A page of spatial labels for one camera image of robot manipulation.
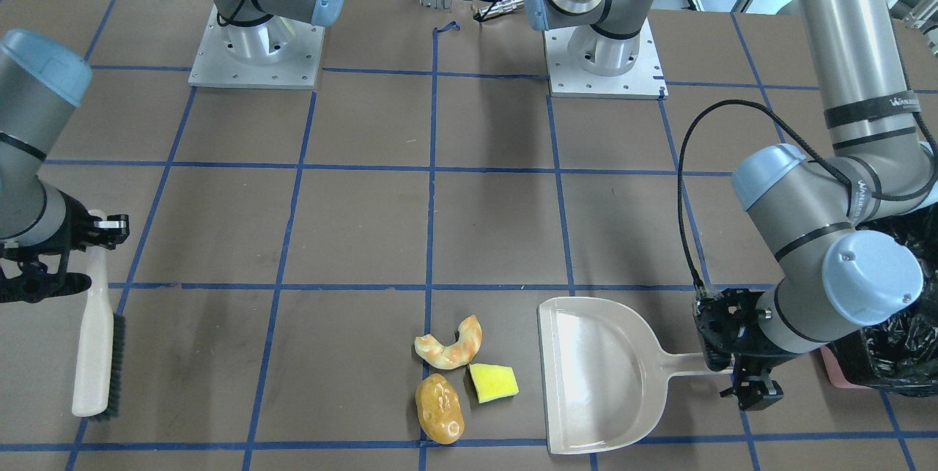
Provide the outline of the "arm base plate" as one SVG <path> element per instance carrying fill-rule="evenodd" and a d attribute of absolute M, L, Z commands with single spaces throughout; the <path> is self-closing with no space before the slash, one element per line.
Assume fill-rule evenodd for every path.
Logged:
<path fill-rule="evenodd" d="M 255 27 L 222 27 L 212 7 L 188 83 L 228 89 L 315 90 L 325 28 L 272 17 Z"/>
<path fill-rule="evenodd" d="M 553 97 L 663 100 L 669 96 L 650 21 L 626 40 L 589 25 L 544 31 Z"/>

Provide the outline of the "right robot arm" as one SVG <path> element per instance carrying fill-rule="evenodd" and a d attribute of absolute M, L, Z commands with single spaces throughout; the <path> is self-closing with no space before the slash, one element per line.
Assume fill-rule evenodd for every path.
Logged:
<path fill-rule="evenodd" d="M 344 0 L 213 0 L 215 27 L 232 59 L 277 64 L 296 45 L 291 23 L 328 27 Z M 2 258 L 19 274 L 2 277 L 2 301 L 37 303 L 96 287 L 68 271 L 70 254 L 113 248 L 130 235 L 124 214 L 93 215 L 43 182 L 38 169 L 92 80 L 87 61 L 50 37 L 13 29 L 2 37 Z"/>

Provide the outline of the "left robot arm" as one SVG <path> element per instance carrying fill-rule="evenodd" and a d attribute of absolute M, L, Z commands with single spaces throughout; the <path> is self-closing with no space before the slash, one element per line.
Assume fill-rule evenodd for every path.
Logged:
<path fill-rule="evenodd" d="M 924 274 L 894 238 L 861 225 L 936 201 L 936 141 L 920 115 L 887 0 L 799 0 L 833 157 L 823 158 L 760 103 L 791 139 L 731 175 L 736 196 L 784 271 L 761 293 L 708 290 L 690 254 L 695 324 L 711 371 L 743 411 L 783 397 L 771 371 L 880 324 L 916 301 Z"/>

